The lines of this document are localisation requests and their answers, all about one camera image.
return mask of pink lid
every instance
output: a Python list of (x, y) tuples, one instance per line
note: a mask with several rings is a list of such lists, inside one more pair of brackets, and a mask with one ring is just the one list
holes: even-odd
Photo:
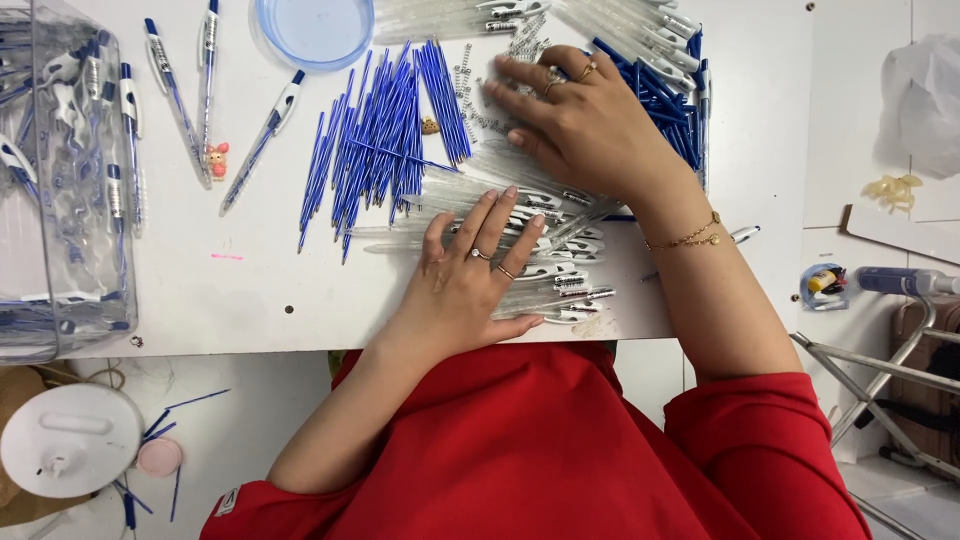
[(173, 439), (158, 437), (140, 447), (136, 468), (155, 479), (170, 476), (180, 467), (183, 453)]

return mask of round blue container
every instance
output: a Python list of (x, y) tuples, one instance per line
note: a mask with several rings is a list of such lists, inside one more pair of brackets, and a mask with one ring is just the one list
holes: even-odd
[(353, 64), (373, 37), (373, 0), (256, 0), (256, 16), (280, 54), (314, 71)]

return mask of white plastic bag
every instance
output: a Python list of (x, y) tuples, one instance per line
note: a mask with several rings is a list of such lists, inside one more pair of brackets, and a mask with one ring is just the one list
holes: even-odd
[(891, 53), (913, 82), (900, 102), (900, 141), (914, 164), (960, 174), (960, 38), (927, 36)]

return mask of bracelet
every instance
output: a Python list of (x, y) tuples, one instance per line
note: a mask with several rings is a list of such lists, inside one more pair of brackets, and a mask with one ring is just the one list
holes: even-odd
[(664, 244), (664, 245), (662, 245), (662, 246), (651, 246), (651, 245), (650, 245), (650, 242), (647, 242), (647, 241), (644, 241), (644, 243), (647, 244), (647, 249), (650, 250), (650, 251), (654, 251), (654, 250), (665, 250), (665, 249), (670, 249), (670, 248), (676, 248), (676, 247), (679, 247), (679, 246), (702, 246), (702, 245), (704, 245), (704, 244), (710, 244), (710, 245), (715, 246), (715, 245), (717, 245), (717, 244), (720, 243), (720, 235), (717, 234), (717, 233), (711, 234), (711, 235), (710, 235), (709, 237), (707, 237), (707, 238), (701, 238), (701, 239), (699, 239), (699, 240), (694, 240), (694, 238), (696, 238), (697, 236), (703, 234), (707, 229), (709, 229), (710, 225), (713, 225), (713, 224), (715, 224), (715, 223), (716, 223), (716, 224), (719, 224), (719, 223), (720, 223), (720, 214), (717, 213), (717, 212), (714, 212), (714, 213), (711, 215), (710, 222), (707, 223), (700, 231), (697, 231), (696, 233), (693, 233), (693, 234), (691, 234), (691, 235), (689, 235), (689, 236), (684, 236), (683, 238), (681, 238), (681, 239), (679, 239), (679, 240), (670, 242), (669, 244)]

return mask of plastic storage box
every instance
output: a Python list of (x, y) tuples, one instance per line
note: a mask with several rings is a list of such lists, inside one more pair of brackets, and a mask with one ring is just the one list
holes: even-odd
[(0, 7), (0, 364), (137, 321), (132, 166), (112, 34), (59, 0)]

